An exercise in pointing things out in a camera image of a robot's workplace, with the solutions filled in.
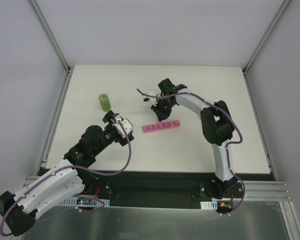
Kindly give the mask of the pink weekly pill organizer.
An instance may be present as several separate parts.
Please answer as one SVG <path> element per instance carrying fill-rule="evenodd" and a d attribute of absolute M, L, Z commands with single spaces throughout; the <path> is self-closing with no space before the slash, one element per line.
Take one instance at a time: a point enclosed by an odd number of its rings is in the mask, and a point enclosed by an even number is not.
<path fill-rule="evenodd" d="M 149 124 L 142 126 L 141 130 L 144 134 L 164 131 L 168 129 L 174 129 L 181 126 L 181 122 L 179 120 L 172 120 L 172 121 L 165 121 L 165 122 L 158 122 L 155 124 Z"/>

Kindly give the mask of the green pill bottle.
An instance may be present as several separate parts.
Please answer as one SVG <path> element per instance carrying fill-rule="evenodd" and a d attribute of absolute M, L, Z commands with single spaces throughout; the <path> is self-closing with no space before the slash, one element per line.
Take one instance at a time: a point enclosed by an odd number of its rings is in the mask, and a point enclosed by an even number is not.
<path fill-rule="evenodd" d="M 110 99 L 107 94 L 102 93 L 98 96 L 100 106 L 104 112 L 109 112 L 112 109 Z"/>

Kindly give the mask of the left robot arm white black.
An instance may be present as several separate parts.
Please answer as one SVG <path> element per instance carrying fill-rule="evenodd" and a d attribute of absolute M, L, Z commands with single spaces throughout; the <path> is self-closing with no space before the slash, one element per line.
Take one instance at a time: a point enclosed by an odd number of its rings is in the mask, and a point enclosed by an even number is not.
<path fill-rule="evenodd" d="M 90 169 L 96 156 L 112 143 L 131 148 L 133 125 L 127 118 L 109 111 L 102 121 L 105 128 L 89 126 L 64 157 L 44 175 L 23 189 L 0 196 L 0 235 L 20 236 L 51 208 L 80 193 L 95 191 L 96 176 L 106 173 Z"/>

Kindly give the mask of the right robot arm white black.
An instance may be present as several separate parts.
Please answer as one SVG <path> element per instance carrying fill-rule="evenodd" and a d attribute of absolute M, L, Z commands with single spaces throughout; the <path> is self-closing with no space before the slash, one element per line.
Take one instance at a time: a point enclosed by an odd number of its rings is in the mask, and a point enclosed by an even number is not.
<path fill-rule="evenodd" d="M 168 119 L 175 105 L 184 106 L 199 115 L 203 136 L 212 146 L 215 161 L 214 182 L 205 188 L 206 194 L 216 199 L 227 197 L 237 183 L 231 151 L 227 148 L 235 130 L 227 104 L 222 100 L 210 103 L 189 91 L 187 86 L 174 85 L 168 78 L 162 80 L 158 87 L 161 98 L 155 100 L 151 109 L 159 121 Z"/>

